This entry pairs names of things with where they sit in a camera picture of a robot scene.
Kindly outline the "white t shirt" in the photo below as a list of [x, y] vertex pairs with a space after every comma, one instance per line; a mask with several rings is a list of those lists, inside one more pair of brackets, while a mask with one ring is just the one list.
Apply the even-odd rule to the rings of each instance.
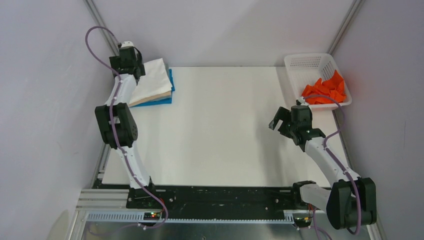
[[140, 99], [171, 91], [172, 84], [168, 77], [168, 68], [163, 58], [148, 61], [144, 64], [144, 67], [145, 75], [140, 77], [129, 104]]

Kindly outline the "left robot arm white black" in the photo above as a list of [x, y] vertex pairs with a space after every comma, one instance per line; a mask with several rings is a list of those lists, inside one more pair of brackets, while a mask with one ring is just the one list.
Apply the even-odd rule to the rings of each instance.
[[157, 204], [158, 195], [137, 149], [138, 127], [129, 107], [133, 91], [146, 72], [142, 54], [131, 42], [120, 43], [118, 51], [107, 64], [114, 76], [113, 89], [94, 113], [103, 142], [114, 149], [123, 162], [130, 191], [139, 194], [138, 201], [145, 208], [152, 208]]

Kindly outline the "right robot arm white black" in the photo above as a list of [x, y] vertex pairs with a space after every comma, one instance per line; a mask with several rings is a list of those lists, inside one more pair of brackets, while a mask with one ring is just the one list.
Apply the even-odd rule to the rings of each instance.
[[376, 184], [345, 166], [329, 144], [328, 137], [313, 127], [313, 113], [307, 105], [290, 109], [279, 107], [268, 127], [293, 140], [319, 167], [330, 189], [313, 181], [297, 182], [290, 195], [291, 204], [303, 209], [311, 204], [324, 211], [336, 230], [347, 229], [355, 234], [361, 226], [377, 222]]

